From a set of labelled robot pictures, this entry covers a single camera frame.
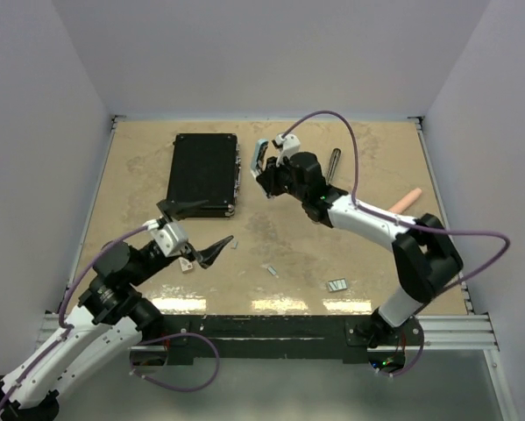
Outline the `silver black stapler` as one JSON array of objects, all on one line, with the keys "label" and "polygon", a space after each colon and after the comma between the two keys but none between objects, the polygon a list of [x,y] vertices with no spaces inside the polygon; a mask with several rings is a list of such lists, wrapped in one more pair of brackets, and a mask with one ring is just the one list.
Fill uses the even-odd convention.
[{"label": "silver black stapler", "polygon": [[339,148],[334,148],[330,155],[329,165],[327,168],[325,180],[328,184],[331,184],[335,173],[337,171],[337,166],[341,158],[342,151]]}]

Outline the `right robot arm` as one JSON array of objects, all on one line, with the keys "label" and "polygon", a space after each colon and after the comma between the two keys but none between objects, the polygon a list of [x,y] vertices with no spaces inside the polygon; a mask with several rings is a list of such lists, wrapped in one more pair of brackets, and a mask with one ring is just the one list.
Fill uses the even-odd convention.
[{"label": "right robot arm", "polygon": [[279,161],[259,151],[253,155],[251,171],[267,196],[293,196],[313,222],[357,234],[392,253],[399,287],[358,329],[371,347],[393,344],[403,334],[403,325],[463,267],[436,216],[403,217],[354,203],[347,191],[325,181],[313,153],[295,153]]}]

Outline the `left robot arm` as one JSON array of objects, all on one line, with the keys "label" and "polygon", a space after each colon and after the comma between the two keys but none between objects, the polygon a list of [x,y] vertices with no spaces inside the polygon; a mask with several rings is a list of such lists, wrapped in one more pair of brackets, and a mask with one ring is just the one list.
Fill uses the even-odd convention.
[{"label": "left robot arm", "polygon": [[132,346],[168,342],[160,310],[137,287],[180,258],[209,268],[234,239],[196,250],[180,221],[196,203],[161,201],[157,219],[106,243],[66,292],[58,328],[16,369],[0,375],[0,420],[54,420],[60,399]]}]

